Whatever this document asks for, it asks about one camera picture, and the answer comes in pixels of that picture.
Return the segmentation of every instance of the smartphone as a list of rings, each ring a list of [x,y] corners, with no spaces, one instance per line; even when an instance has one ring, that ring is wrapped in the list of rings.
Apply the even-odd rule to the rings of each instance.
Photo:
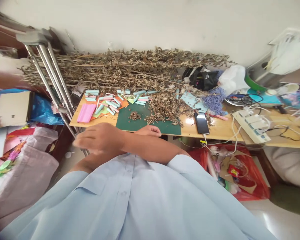
[[[196,119],[197,131],[200,134],[210,134],[209,127],[206,119],[206,114],[194,113],[194,118]]]

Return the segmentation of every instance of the blue rope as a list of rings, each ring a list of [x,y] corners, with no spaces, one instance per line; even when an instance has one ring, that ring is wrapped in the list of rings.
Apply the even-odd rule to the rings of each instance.
[[[217,87],[211,89],[207,96],[202,97],[202,100],[213,114],[224,116],[226,112],[222,110],[222,101],[225,98],[224,90],[221,87]]]

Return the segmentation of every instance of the green bowl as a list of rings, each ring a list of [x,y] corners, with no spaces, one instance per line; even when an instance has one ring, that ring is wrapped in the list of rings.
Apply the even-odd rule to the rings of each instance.
[[[267,91],[268,89],[260,86],[259,84],[257,84],[255,81],[253,81],[250,76],[248,74],[246,74],[245,78],[244,78],[246,84],[251,87],[251,89],[255,90],[255,91]]]

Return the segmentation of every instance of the wooden table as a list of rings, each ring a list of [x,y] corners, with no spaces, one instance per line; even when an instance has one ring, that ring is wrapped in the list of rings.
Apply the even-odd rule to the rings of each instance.
[[[107,122],[107,123],[111,123],[112,125],[116,125],[117,120],[118,120],[118,114],[116,114],[115,116],[103,116],[101,118],[97,118],[94,119],[92,121],[90,121],[89,123],[78,123],[77,119],[78,119],[78,115],[79,112],[81,110],[82,105],[86,103],[85,101],[85,97],[83,96],[83,98],[81,99],[78,108],[76,109],[76,112],[74,113],[74,116],[70,122],[70,126],[74,126],[74,127],[90,127],[93,125],[96,125],[98,123],[102,123],[102,122]],[[226,110],[228,112],[232,111],[232,110],[239,110],[239,108],[233,108],[232,106],[226,106]],[[295,119],[295,117],[291,117],[288,114],[282,115],[279,112],[277,112],[276,110],[271,110],[271,119],[273,121],[275,121],[276,124],[283,124],[286,126],[291,126],[293,129],[295,129],[296,131],[300,132],[300,121],[299,122],[293,122],[293,120]],[[233,130],[232,130],[232,118],[231,116],[228,114],[226,117],[229,118],[228,121],[224,121],[221,120],[219,118],[212,118],[212,124],[213,126],[209,126],[209,130],[210,130],[210,134],[207,135],[207,139],[217,139],[217,140],[236,140],[236,138],[233,136]],[[180,120],[182,121],[182,123],[184,124],[184,127],[181,128],[181,135],[183,137],[193,137],[193,138],[203,138],[202,134],[198,134],[197,132],[197,127],[194,124],[194,118],[188,118],[185,115],[182,115],[180,117]],[[236,126],[233,127],[234,131],[237,132],[238,129]],[[293,139],[299,139],[300,135],[289,131],[285,134],[285,136],[289,136]],[[238,133],[237,135],[238,141],[239,142],[243,142],[244,139],[242,138],[241,134]],[[280,141],[278,142],[274,142],[274,143],[266,143],[267,146],[276,146],[276,147],[291,147],[291,148],[300,148],[300,141],[296,142],[293,140],[289,140],[289,139],[284,139],[280,137]]]

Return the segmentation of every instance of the cardboard box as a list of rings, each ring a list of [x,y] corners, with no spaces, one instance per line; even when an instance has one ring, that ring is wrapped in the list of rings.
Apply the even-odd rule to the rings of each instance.
[[[5,93],[0,95],[0,128],[23,126],[30,120],[33,92]]]

